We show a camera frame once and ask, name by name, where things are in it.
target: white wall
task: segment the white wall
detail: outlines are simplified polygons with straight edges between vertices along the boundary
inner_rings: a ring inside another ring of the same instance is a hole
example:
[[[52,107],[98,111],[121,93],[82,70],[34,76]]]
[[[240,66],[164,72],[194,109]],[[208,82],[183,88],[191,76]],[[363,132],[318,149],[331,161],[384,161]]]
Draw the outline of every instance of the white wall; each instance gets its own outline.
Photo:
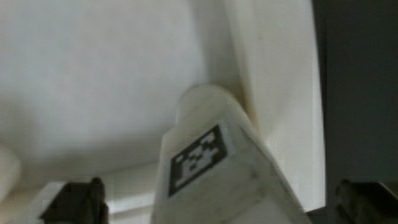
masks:
[[[178,99],[242,95],[221,0],[0,0],[0,142],[20,188],[159,158]]]

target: white ceiling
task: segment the white ceiling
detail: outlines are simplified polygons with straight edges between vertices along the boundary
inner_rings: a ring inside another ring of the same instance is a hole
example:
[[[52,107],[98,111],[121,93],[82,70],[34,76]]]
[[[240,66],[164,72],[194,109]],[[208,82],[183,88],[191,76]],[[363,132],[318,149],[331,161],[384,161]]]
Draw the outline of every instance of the white ceiling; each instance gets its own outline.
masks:
[[[183,92],[242,97],[223,0],[0,0],[0,141],[20,187],[157,160]]]

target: white surface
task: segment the white surface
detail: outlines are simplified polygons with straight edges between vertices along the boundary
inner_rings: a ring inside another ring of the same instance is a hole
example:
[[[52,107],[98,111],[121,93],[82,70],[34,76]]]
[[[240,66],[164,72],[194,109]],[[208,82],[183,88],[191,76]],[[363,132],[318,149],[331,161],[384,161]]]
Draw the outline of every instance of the white surface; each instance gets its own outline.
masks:
[[[199,138],[208,144],[196,145],[191,154],[178,157],[183,166],[180,178],[191,179],[203,164],[212,164],[212,153],[221,148],[214,142],[215,134],[203,135],[215,125],[228,156],[169,196],[171,185],[178,185],[171,179],[171,161]],[[153,224],[258,224],[265,220],[278,224],[311,223],[274,158],[256,138],[249,118],[228,92],[215,86],[194,88],[182,100],[176,127],[164,137]]]
[[[183,92],[242,95],[221,0],[0,0],[0,142],[24,188],[159,159]]]
[[[310,0],[228,0],[247,110],[310,211],[326,206],[318,55]]]
[[[22,162],[13,151],[0,146],[0,203],[22,176]]]

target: black and white square marker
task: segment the black and white square marker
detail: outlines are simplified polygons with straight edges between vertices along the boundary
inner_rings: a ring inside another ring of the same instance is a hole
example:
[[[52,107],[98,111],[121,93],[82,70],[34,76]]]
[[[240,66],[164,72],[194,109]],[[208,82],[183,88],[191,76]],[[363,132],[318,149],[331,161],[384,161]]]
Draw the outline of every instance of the black and white square marker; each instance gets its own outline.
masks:
[[[217,125],[171,159],[169,197],[210,171],[226,157],[226,142]]]

